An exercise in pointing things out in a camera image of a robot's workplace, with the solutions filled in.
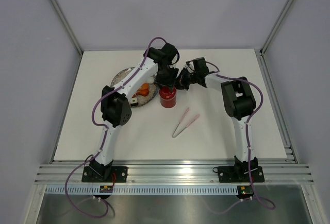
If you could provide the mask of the silver tin lid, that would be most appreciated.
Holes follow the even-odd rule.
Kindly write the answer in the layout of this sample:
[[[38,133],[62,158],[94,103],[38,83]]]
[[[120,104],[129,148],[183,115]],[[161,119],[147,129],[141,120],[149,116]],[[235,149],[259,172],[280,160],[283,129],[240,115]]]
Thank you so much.
[[[165,101],[170,101],[174,98],[176,98],[176,88],[169,88],[169,87],[162,87],[159,90],[160,98]]]

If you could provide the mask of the pink metal tongs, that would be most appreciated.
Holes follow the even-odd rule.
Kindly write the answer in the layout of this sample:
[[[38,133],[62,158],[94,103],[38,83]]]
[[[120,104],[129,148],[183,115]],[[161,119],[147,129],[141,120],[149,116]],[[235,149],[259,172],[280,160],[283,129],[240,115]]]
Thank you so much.
[[[172,138],[177,138],[180,134],[182,134],[186,129],[188,129],[199,117],[200,114],[196,114],[192,116],[189,120],[186,119],[187,115],[190,112],[190,108],[187,108],[182,116],[180,117],[178,123],[176,124],[173,132],[172,132]]]

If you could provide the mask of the red cylindrical tin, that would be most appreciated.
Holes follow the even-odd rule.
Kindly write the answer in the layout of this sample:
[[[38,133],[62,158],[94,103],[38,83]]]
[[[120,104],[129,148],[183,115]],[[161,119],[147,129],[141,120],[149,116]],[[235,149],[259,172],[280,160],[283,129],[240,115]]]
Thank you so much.
[[[164,108],[172,108],[176,105],[176,95],[174,96],[161,96],[160,103]]]

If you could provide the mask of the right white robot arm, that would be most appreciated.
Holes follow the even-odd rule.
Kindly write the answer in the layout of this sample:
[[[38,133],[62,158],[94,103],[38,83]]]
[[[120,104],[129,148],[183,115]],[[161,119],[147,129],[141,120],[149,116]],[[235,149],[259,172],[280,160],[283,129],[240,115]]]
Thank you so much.
[[[236,152],[234,166],[227,172],[240,181],[247,180],[258,168],[251,138],[251,119],[259,108],[251,90],[251,83],[245,77],[222,76],[219,71],[210,71],[205,58],[186,62],[176,78],[175,87],[188,90],[192,84],[199,84],[222,93],[224,109],[234,125]]]

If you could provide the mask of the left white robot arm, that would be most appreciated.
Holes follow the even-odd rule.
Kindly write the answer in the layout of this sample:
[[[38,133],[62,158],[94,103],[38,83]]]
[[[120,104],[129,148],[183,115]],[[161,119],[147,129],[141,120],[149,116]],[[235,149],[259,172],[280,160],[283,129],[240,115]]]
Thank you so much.
[[[111,177],[111,167],[114,159],[114,145],[121,128],[129,121],[132,115],[130,100],[138,89],[153,75],[156,76],[155,84],[161,89],[174,89],[178,69],[171,67],[172,61],[178,58],[178,50],[172,44],[165,43],[161,49],[147,48],[143,59],[123,80],[112,88],[105,86],[102,96],[97,101],[96,107],[101,106],[103,123],[92,122],[102,126],[100,148],[94,158],[89,162],[93,175],[101,182]]]

